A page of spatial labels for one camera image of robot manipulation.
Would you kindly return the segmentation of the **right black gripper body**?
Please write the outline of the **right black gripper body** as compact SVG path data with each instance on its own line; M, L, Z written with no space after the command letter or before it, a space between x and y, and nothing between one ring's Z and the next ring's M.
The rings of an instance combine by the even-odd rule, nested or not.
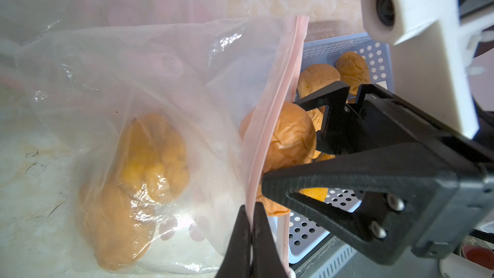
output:
M386 153L430 153L455 166L474 164L479 170L478 184L464 183L452 201L452 223L465 230L461 238L467 235L493 208L493 154L376 86L363 86L360 92L356 103L346 104L345 143L336 158L360 153L376 159Z

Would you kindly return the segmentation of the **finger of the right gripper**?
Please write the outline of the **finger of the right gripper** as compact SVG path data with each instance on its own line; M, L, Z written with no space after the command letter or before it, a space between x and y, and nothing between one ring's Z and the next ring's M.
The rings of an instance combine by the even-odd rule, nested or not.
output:
M348 94L349 86L342 81L336 81L295 101L295 104L305 111L325 108L322 127L316 132L316 149L322 153L342 154Z
M465 230L452 223L452 201L464 183L477 185L472 163L458 166L430 153L360 153L269 172L265 197L316 222L380 265L393 265L406 250L442 259ZM301 194L328 187L363 192L348 213Z

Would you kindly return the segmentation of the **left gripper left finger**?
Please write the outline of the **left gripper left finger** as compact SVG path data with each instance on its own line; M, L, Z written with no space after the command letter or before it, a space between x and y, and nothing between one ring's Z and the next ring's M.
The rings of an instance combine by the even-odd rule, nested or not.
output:
M245 206L239 208L223 263L216 278L251 277L252 233Z

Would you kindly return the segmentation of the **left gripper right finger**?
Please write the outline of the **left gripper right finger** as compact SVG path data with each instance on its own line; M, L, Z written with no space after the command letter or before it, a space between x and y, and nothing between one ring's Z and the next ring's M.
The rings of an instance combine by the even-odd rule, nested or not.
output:
M253 213L252 229L252 277L287 278L283 264L277 252L268 217L261 202L257 202Z

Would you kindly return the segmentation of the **clear zipper bag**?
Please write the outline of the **clear zipper bag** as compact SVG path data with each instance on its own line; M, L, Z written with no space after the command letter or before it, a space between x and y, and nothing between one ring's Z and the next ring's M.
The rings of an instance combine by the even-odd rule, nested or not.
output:
M76 153L74 265L219 270L251 221L309 19L228 0L1 0L1 82Z

